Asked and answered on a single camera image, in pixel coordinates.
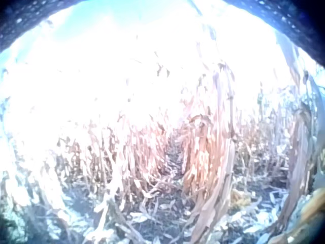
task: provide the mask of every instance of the dry corn stalk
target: dry corn stalk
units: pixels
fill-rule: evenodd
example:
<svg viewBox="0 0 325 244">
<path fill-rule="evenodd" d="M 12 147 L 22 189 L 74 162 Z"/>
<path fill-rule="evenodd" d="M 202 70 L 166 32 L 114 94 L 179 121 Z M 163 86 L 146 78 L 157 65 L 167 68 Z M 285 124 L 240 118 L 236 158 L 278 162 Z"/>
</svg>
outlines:
<svg viewBox="0 0 325 244">
<path fill-rule="evenodd" d="M 205 77 L 211 79 L 207 82 L 208 89 L 198 87 L 197 96 L 188 103 L 185 112 L 191 111 L 193 115 L 180 131 L 186 165 L 183 189 L 196 202 L 190 221 L 199 215 L 191 243 L 200 241 L 203 235 L 206 240 L 209 233 L 206 227 L 213 229 L 230 201 L 235 157 L 231 139 L 234 76 L 227 65 L 220 64 L 219 68 L 220 72 L 213 77 Z"/>
</svg>

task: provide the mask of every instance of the blue sky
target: blue sky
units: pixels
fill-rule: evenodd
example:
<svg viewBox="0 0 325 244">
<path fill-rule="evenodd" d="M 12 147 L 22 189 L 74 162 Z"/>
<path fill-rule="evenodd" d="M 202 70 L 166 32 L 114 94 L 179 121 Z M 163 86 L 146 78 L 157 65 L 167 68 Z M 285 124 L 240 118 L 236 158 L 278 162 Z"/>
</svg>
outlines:
<svg viewBox="0 0 325 244">
<path fill-rule="evenodd" d="M 113 17 L 121 28 L 148 24 L 168 15 L 170 10 L 185 2 L 186 0 L 88 0 L 72 7 L 65 23 L 54 31 L 52 37 L 57 41 L 66 41 L 92 28 L 107 15 Z M 21 38 L 19 50 L 16 51 L 18 53 L 13 48 L 1 53 L 0 68 L 13 56 L 24 60 L 36 38 L 37 35 L 33 32 L 26 33 Z"/>
</svg>

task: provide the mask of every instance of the sky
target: sky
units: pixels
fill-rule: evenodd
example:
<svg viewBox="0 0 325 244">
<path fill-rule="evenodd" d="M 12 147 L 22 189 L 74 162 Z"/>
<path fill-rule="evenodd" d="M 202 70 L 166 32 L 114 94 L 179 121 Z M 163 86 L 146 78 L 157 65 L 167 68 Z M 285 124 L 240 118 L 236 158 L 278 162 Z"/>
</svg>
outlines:
<svg viewBox="0 0 325 244">
<path fill-rule="evenodd" d="M 237 97 L 246 102 L 241 103 L 243 107 L 256 104 L 255 95 L 260 82 L 269 89 L 290 84 L 288 67 L 276 44 L 274 30 L 243 10 L 226 6 L 220 1 L 213 2 L 215 8 L 211 8 L 211 1 L 201 1 L 199 8 L 204 14 L 203 21 L 216 29 L 219 54 L 212 51 L 214 43 L 200 36 L 202 31 L 196 11 L 186 0 L 81 2 L 51 16 L 49 19 L 54 24 L 53 29 L 45 24 L 42 28 L 36 27 L 0 54 L 0 67 L 21 73 L 15 75 L 14 81 L 7 82 L 8 85 L 0 83 L 0 97 L 10 94 L 17 86 L 25 85 L 19 84 L 27 76 L 15 71 L 16 60 L 34 64 L 37 74 L 32 75 L 31 68 L 28 72 L 39 80 L 28 81 L 30 86 L 42 86 L 44 79 L 51 80 L 51 77 L 47 78 L 51 67 L 65 70 L 69 81 L 66 81 L 68 78 L 62 78 L 60 81 L 53 79 L 53 82 L 70 89 L 82 85 L 85 92 L 76 100 L 85 100 L 82 99 L 84 94 L 90 91 L 104 95 L 106 90 L 112 90 L 113 87 L 116 92 L 111 96 L 112 102 L 121 97 L 118 90 L 123 91 L 121 84 L 130 75 L 135 77 L 136 87 L 142 92 L 144 85 L 141 82 L 144 82 L 146 71 L 135 68 L 134 64 L 125 60 L 130 56 L 141 57 L 149 66 L 150 62 L 154 63 L 153 51 L 158 51 L 160 60 L 170 70 L 178 70 L 181 64 L 186 72 L 174 80 L 184 82 L 198 77 L 201 72 L 200 69 L 193 69 L 200 66 L 196 63 L 197 51 L 193 48 L 197 38 L 204 40 L 202 51 L 207 62 L 212 62 L 220 55 L 229 64 L 236 75 Z M 131 39 L 138 33 L 143 41 L 134 44 Z M 84 70 L 83 77 L 76 78 L 73 72 L 80 69 Z M 150 80 L 152 75 L 146 74 L 146 79 Z M 158 93 L 155 99 L 164 100 L 166 94 L 169 98 L 177 96 L 177 90 L 172 91 L 171 87 L 178 86 L 178 83 L 166 84 L 159 88 L 160 91 L 164 89 L 164 92 Z"/>
</svg>

